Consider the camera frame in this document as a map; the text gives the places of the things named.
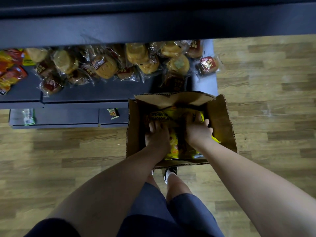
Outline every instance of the person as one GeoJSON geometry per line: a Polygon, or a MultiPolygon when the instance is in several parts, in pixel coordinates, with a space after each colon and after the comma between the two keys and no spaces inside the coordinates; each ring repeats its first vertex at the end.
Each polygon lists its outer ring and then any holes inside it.
{"type": "MultiPolygon", "coordinates": [[[[261,236],[316,236],[316,201],[298,187],[212,140],[209,120],[188,115],[186,141],[201,152],[261,236]]],[[[170,151],[165,125],[150,123],[146,147],[102,171],[60,203],[33,236],[223,236],[214,217],[165,171],[166,199],[152,177],[170,151]]]]}

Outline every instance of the left hand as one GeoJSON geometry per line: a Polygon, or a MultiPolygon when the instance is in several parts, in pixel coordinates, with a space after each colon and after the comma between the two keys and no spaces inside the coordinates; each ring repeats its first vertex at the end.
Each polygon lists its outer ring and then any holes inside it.
{"type": "Polygon", "coordinates": [[[153,151],[161,151],[163,159],[171,151],[168,127],[155,121],[149,123],[149,129],[150,133],[145,135],[146,146],[153,151]]]}

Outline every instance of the shorts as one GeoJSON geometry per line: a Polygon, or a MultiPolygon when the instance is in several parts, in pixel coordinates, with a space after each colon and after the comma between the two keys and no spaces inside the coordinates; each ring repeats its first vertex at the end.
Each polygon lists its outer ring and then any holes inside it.
{"type": "Polygon", "coordinates": [[[147,182],[127,216],[131,215],[153,216],[173,222],[183,228],[224,237],[214,216],[198,197],[186,193],[176,196],[167,203],[160,190],[147,182]]]}

